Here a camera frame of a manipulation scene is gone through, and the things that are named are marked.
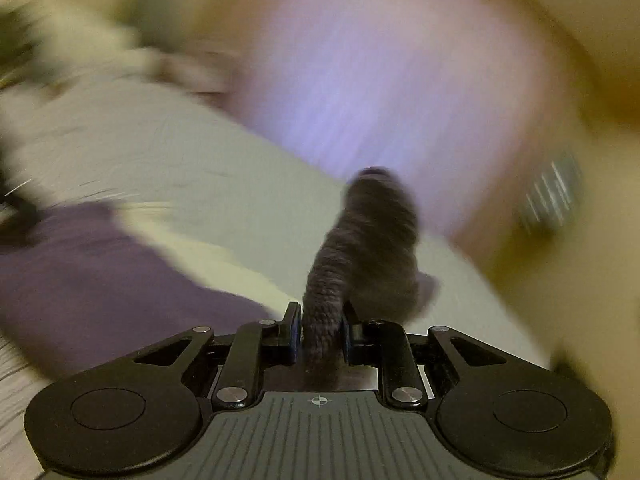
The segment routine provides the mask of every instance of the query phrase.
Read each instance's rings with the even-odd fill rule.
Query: purple blanket
[[[229,334],[269,317],[200,287],[113,222],[111,206],[46,212],[32,248],[0,248],[0,330],[53,379],[198,325]]]

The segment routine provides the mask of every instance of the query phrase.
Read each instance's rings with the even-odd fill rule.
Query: screw
[[[398,402],[418,402],[422,398],[422,392],[412,386],[396,388],[391,396]]]
[[[244,388],[238,388],[236,386],[222,388],[216,393],[216,397],[222,402],[229,402],[230,404],[241,402],[242,400],[245,400],[248,395],[249,394]]]

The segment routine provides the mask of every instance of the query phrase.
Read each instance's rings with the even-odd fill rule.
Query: round pad
[[[179,453],[200,429],[200,406],[163,367],[94,368],[42,390],[25,413],[31,446],[70,476],[127,476]]]
[[[438,408],[451,447],[498,476],[560,476],[588,466],[610,438],[607,405],[567,378],[504,365],[468,370]]]
[[[120,388],[94,390],[78,397],[71,413],[90,430],[117,430],[134,423],[145,411],[144,397]]]
[[[543,433],[564,422],[566,408],[552,395],[535,390],[517,390],[498,397],[494,415],[512,430]]]

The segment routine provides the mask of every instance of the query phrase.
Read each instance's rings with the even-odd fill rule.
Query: gray plastic base
[[[49,472],[45,480],[67,477]],[[136,480],[490,480],[453,456],[417,413],[374,392],[266,393],[217,415],[183,456]],[[581,473],[573,480],[595,480]]]

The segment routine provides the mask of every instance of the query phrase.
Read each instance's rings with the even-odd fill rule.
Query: blurry background
[[[47,1],[63,87],[119,63],[336,178],[401,173],[425,226],[610,403],[612,478],[638,478],[640,0]],[[563,153],[575,219],[527,233],[526,194]]]

